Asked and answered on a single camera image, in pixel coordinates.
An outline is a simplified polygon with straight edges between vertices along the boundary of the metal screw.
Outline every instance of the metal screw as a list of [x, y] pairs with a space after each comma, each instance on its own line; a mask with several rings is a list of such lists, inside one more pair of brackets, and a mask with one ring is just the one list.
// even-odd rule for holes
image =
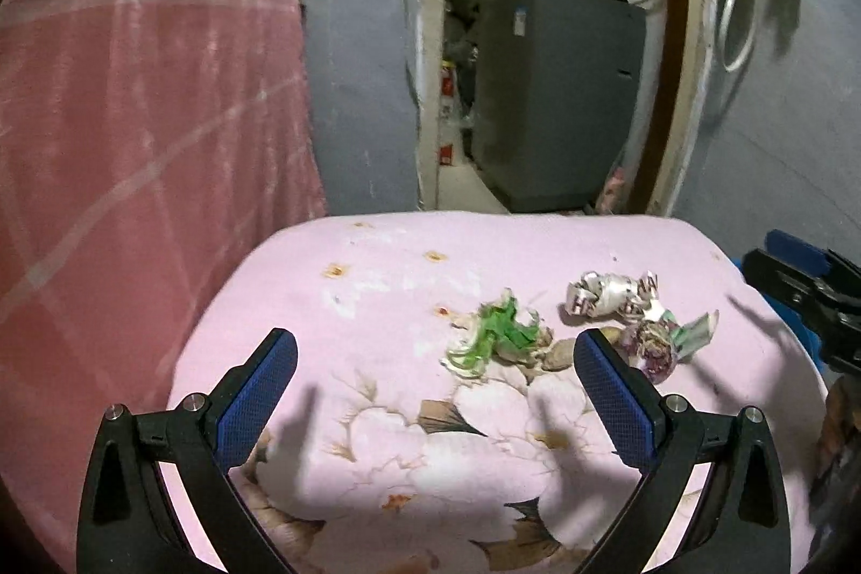
[[687, 411], [688, 402], [683, 396], [679, 396], [678, 394], [670, 394], [670, 396], [666, 398], [666, 408], [670, 409], [670, 411], [673, 411], [676, 414], [681, 414], [683, 411]]
[[182, 401], [182, 408], [186, 411], [200, 411], [203, 409], [203, 405], [207, 402], [207, 396], [205, 394], [201, 394], [200, 392], [195, 392], [194, 394], [189, 394]]
[[745, 418], [752, 423], [762, 423], [762, 412], [755, 406], [749, 406], [745, 409]]
[[120, 416], [122, 416], [122, 412], [126, 410], [126, 407], [123, 405], [110, 405], [108, 409], [105, 409], [105, 418], [108, 421], [116, 421]]

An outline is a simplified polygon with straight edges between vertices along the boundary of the blue gripper pad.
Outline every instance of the blue gripper pad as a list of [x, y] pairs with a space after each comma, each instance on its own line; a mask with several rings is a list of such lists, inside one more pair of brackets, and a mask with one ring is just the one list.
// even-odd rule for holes
[[[663, 423], [660, 424], [660, 435], [656, 436], [655, 414], [651, 412], [653, 416], [650, 418], [624, 378], [630, 381], [632, 378], [627, 373], [637, 373], [646, 383], [648, 380], [639, 371], [627, 367], [603, 335], [600, 340], [593, 336], [600, 334], [597, 329], [592, 329], [577, 337], [574, 369], [623, 463], [647, 470], [654, 464], [657, 447], [663, 439]], [[609, 359], [601, 346], [609, 349], [618, 363]], [[657, 405], [660, 395], [651, 385], [648, 389], [654, 393], [654, 407], [660, 411]]]
[[831, 272], [831, 262], [825, 251], [781, 230], [765, 235], [765, 251], [811, 278], [821, 278]]
[[[244, 366], [234, 368], [218, 383], [211, 398], [213, 409], [221, 414], [214, 431], [215, 462], [221, 471], [227, 473], [248, 459], [296, 372], [297, 360], [294, 336], [273, 329]], [[227, 400], [221, 411], [218, 396]]]

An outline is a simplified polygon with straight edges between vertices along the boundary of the green paper scrap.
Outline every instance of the green paper scrap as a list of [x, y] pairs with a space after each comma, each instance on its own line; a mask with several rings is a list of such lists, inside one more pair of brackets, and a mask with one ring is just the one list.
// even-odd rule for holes
[[706, 313], [684, 326], [670, 332], [670, 341], [675, 346], [679, 360], [689, 358], [696, 351], [709, 345], [717, 326], [717, 312]]
[[476, 377], [481, 376], [494, 353], [510, 362], [534, 364], [531, 350], [538, 341], [540, 319], [537, 312], [531, 312], [532, 323], [527, 326], [515, 319], [517, 314], [518, 300], [511, 294], [498, 303], [481, 305], [475, 341], [465, 350], [447, 351], [449, 363]]

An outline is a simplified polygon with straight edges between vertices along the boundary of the wooden door frame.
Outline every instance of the wooden door frame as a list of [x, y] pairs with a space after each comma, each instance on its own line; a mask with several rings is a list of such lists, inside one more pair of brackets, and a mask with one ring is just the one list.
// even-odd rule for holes
[[664, 51], [631, 213], [673, 212], [696, 141], [712, 62], [716, 0], [667, 0]]
[[[693, 144], [711, 66], [714, 0], [667, 0], [664, 48], [643, 157], [629, 195], [632, 213], [669, 215]], [[419, 57], [419, 203], [436, 210], [442, 23], [445, 0], [421, 0], [417, 19]]]

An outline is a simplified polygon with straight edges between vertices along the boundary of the floor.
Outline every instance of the floor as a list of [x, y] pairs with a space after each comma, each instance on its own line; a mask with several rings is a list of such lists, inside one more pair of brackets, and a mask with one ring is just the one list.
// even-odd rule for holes
[[481, 181], [472, 164], [440, 167], [438, 208], [491, 215], [508, 214], [505, 206]]

